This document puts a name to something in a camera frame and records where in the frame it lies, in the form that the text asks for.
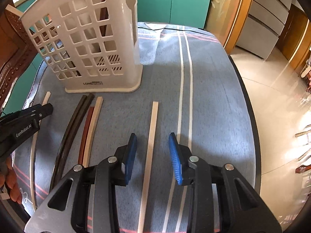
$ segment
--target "metal rivet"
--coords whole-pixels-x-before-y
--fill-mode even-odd
[[[115,156],[112,156],[112,157],[109,157],[108,158],[108,162],[109,163],[114,163],[114,162],[116,162],[117,161],[117,157],[115,157]]]
[[[199,161],[199,158],[197,156],[190,156],[189,160],[191,162],[198,162]]]
[[[228,170],[228,171],[232,171],[234,169],[234,166],[231,165],[231,164],[225,164],[225,168]]]
[[[81,171],[81,170],[82,170],[82,166],[81,166],[81,165],[75,165],[75,166],[73,167],[73,170],[74,170],[75,172]]]

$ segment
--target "laundry basket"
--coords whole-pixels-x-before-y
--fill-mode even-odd
[[[36,0],[20,20],[66,92],[139,87],[137,0]]]

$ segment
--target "printed logo on basket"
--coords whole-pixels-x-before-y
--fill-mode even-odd
[[[83,85],[102,85],[101,81],[92,81],[92,82],[85,82]]]
[[[19,137],[24,132],[28,131],[31,128],[31,124],[29,124],[26,128],[22,129],[19,133],[16,133],[15,136]]]

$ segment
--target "table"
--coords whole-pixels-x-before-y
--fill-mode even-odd
[[[232,163],[252,186],[260,186],[260,151],[256,123],[244,84],[222,45],[210,33],[176,25],[139,23],[139,47],[143,64],[142,82],[132,93],[96,93],[104,102],[91,151],[90,166],[127,144],[131,133],[138,139],[132,179],[127,187],[116,187],[119,226],[122,232],[137,231],[143,174],[147,153],[151,107],[159,102],[149,196],[144,231],[162,232],[172,182],[168,137],[177,133],[181,118],[180,144],[209,164]],[[68,94],[43,62],[25,106],[41,103],[46,92],[54,106],[42,120],[35,158],[36,199],[47,196],[60,142],[81,94]],[[182,108],[179,99],[182,95]],[[69,153],[65,171],[76,163],[84,122]],[[23,192],[23,204],[32,215],[29,188],[29,158],[32,138],[16,151],[14,168]],[[166,232],[175,232],[183,187],[175,184]],[[179,231],[186,231],[189,190]],[[88,230],[92,228],[89,210]]]

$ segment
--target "reddish brown stick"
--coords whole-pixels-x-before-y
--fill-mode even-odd
[[[85,149],[85,143],[86,143],[86,138],[87,134],[89,131],[92,115],[93,115],[94,107],[89,108],[89,112],[87,113],[86,120],[85,120],[85,125],[82,133],[82,139],[81,139],[81,145],[80,145],[80,151],[79,151],[79,158],[78,158],[78,164],[82,165],[83,163],[83,155],[84,155],[84,149]]]

